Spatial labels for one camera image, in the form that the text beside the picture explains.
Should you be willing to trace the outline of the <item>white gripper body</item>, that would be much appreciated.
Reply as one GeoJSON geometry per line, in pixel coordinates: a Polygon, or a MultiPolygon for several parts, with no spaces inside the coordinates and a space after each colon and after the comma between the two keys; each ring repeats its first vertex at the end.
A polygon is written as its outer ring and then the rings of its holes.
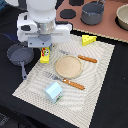
{"type": "Polygon", "coordinates": [[[25,12],[18,16],[17,36],[20,42],[27,42],[31,48],[49,47],[52,43],[68,42],[72,27],[67,21],[37,23],[25,12]]]}

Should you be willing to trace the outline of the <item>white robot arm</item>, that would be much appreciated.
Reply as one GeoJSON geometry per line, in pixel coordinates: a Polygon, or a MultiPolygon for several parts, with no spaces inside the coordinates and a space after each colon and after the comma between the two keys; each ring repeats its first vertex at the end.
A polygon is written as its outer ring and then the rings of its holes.
{"type": "Polygon", "coordinates": [[[17,36],[31,48],[49,47],[70,40],[70,23],[56,23],[57,0],[25,0],[27,11],[17,20],[17,36]]]}

